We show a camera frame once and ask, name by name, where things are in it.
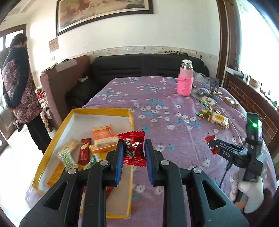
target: purple tablecloth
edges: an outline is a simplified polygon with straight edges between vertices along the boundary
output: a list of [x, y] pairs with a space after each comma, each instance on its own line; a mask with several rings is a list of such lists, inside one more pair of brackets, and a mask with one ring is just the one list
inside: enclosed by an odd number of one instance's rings
[[[194, 82], [197, 87], [204, 85]], [[219, 89], [226, 97], [236, 101], [224, 88]], [[213, 155], [204, 138], [216, 135], [228, 143], [242, 145], [246, 132], [246, 111], [240, 106], [233, 109], [216, 96], [216, 107], [229, 119], [229, 129], [222, 129], [200, 118], [195, 112], [203, 105], [193, 97], [177, 94], [177, 82], [171, 77], [117, 78], [106, 85], [84, 107], [121, 107], [133, 112], [135, 131], [145, 131], [145, 139], [151, 139], [156, 150], [164, 158], [179, 167], [200, 167], [217, 185], [225, 173], [227, 161]], [[276, 176], [268, 149], [263, 143], [262, 152], [267, 156], [264, 163], [263, 184], [272, 195], [276, 191]], [[134, 167], [132, 212], [127, 219], [108, 219], [110, 227], [162, 226], [163, 188], [152, 187], [146, 167]], [[229, 195], [232, 175], [236, 166], [228, 171], [221, 189]], [[27, 192], [27, 203], [33, 206], [36, 195]]]

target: black sofa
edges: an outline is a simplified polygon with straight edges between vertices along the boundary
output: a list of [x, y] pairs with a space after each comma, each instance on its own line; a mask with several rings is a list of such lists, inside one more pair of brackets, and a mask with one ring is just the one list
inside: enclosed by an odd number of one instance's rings
[[178, 77], [183, 59], [189, 59], [197, 73], [209, 77], [200, 58], [187, 54], [130, 54], [97, 57], [84, 76], [89, 79], [77, 83], [65, 96], [69, 109], [81, 108], [111, 80], [119, 77], [168, 76]]

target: gloved hand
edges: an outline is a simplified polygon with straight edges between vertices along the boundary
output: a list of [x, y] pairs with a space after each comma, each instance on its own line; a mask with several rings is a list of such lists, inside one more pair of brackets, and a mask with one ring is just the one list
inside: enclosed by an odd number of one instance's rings
[[230, 192], [230, 200], [233, 202], [236, 199], [238, 190], [248, 196], [247, 204], [244, 208], [244, 213], [249, 214], [257, 210], [264, 200], [263, 195], [263, 180], [258, 176], [257, 182], [241, 181], [238, 182], [239, 173], [235, 173], [232, 177], [234, 182]]

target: pink thermos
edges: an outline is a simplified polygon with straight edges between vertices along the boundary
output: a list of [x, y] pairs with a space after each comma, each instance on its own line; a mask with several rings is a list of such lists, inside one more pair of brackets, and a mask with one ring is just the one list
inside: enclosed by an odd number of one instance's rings
[[180, 67], [180, 73], [177, 79], [177, 93], [183, 96], [189, 96], [193, 85], [193, 66], [192, 61], [184, 59]]

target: picture frame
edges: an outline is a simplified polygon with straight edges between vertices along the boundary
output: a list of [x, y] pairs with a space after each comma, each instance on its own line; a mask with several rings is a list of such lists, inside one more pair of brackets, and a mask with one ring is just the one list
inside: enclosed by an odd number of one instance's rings
[[56, 36], [97, 20], [146, 13], [153, 14], [152, 0], [58, 0]]

